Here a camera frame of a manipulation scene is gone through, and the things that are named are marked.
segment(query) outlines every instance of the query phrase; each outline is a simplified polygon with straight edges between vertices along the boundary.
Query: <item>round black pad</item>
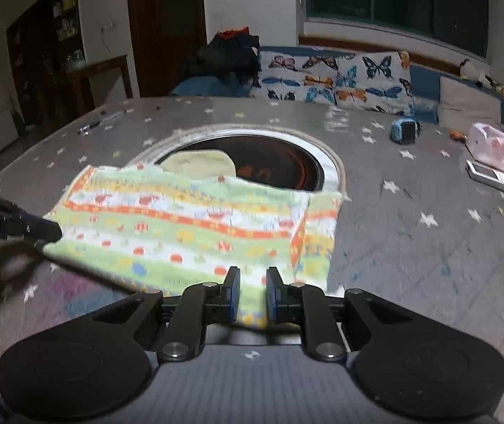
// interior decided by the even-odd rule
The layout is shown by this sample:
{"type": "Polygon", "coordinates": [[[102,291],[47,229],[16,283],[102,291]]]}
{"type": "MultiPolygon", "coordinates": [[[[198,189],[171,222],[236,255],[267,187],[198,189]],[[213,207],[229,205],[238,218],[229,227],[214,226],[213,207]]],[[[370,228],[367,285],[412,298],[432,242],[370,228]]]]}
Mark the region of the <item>round black pad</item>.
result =
{"type": "Polygon", "coordinates": [[[435,324],[384,325],[353,364],[362,391],[392,411],[421,419],[493,413],[504,392],[504,359],[486,342],[435,324]]]}
{"type": "Polygon", "coordinates": [[[33,419],[85,419],[138,394],[151,375],[144,350],[117,325],[66,324],[18,342],[0,358],[0,393],[33,419]]]}
{"type": "Polygon", "coordinates": [[[316,191],[323,187],[321,165],[303,148],[261,135],[217,137],[182,147],[179,151],[220,150],[233,160],[236,175],[276,188],[316,191]]]}

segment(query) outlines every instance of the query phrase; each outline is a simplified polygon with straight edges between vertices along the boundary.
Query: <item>butterfly pillow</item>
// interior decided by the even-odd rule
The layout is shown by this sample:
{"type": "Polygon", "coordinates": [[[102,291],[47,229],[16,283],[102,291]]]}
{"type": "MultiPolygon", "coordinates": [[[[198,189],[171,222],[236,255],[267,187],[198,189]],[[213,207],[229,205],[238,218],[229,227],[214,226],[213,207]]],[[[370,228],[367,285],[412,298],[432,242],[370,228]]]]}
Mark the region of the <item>butterfly pillow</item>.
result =
{"type": "Polygon", "coordinates": [[[299,100],[335,105],[334,78],[316,77],[301,72],[262,70],[250,96],[268,100],[299,100]]]}
{"type": "Polygon", "coordinates": [[[340,58],[335,98],[339,107],[413,115],[409,54],[361,53],[353,59],[340,58]]]}

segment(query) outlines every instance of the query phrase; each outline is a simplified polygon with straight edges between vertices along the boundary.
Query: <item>wooden door frame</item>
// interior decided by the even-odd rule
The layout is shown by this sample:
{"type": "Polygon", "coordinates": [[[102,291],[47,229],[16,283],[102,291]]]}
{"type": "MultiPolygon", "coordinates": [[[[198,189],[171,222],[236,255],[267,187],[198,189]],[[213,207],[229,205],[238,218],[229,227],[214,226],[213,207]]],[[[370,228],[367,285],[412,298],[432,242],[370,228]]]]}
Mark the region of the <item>wooden door frame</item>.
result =
{"type": "MultiPolygon", "coordinates": [[[[144,50],[144,42],[146,40],[140,36],[137,30],[137,20],[135,14],[136,0],[127,0],[128,1],[128,18],[130,24],[130,38],[132,41],[132,51],[134,55],[134,68],[137,73],[138,78],[138,89],[140,89],[140,96],[147,97],[151,96],[149,94],[150,87],[148,85],[149,81],[146,77],[146,72],[142,73],[142,71],[138,68],[138,65],[142,65],[145,61],[145,50],[144,50]]],[[[207,32],[205,27],[205,0],[198,0],[198,10],[197,10],[197,36],[198,36],[198,44],[200,47],[205,46],[207,44],[207,32]]],[[[158,19],[158,10],[157,8],[150,8],[150,12],[148,17],[154,17],[155,20],[158,19]]]]}

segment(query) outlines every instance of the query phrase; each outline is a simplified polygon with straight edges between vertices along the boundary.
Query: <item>window frame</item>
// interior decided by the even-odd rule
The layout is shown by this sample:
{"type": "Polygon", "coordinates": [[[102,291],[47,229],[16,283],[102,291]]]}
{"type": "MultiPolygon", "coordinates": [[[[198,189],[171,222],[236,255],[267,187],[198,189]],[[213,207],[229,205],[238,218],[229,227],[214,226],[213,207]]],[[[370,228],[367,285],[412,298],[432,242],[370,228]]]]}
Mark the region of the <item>window frame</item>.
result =
{"type": "Polygon", "coordinates": [[[363,28],[363,29],[373,29],[380,30],[386,33],[391,33],[399,36],[406,36],[408,38],[415,38],[419,41],[427,42],[433,45],[437,45],[446,49],[451,49],[454,52],[461,53],[468,58],[476,59],[484,63],[489,63],[487,58],[487,48],[486,48],[486,56],[481,56],[474,52],[467,51],[464,48],[460,48],[456,45],[451,45],[450,43],[446,43],[440,39],[433,38],[431,34],[424,33],[418,30],[412,30],[410,28],[400,27],[396,24],[387,24],[386,22],[381,22],[380,20],[374,19],[374,0],[371,1],[370,15],[372,19],[362,19],[351,16],[343,16],[340,14],[321,14],[321,13],[310,13],[311,0],[305,0],[305,5],[303,5],[302,11],[304,15],[304,23],[305,22],[317,22],[319,24],[336,24],[343,26],[350,26],[355,28],[363,28]]]}

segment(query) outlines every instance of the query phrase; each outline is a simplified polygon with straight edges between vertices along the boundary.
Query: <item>colorful towel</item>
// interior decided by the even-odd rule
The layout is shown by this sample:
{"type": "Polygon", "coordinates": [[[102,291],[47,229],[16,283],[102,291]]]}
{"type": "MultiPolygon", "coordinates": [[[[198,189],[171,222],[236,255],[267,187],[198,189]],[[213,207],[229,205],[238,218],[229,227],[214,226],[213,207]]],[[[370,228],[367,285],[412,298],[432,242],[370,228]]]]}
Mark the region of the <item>colorful towel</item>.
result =
{"type": "Polygon", "coordinates": [[[340,193],[236,177],[191,180],[155,165],[86,167],[47,217],[63,238],[44,252],[131,290],[178,295],[241,270],[239,321],[263,327],[265,270],[327,287],[340,193]]]}

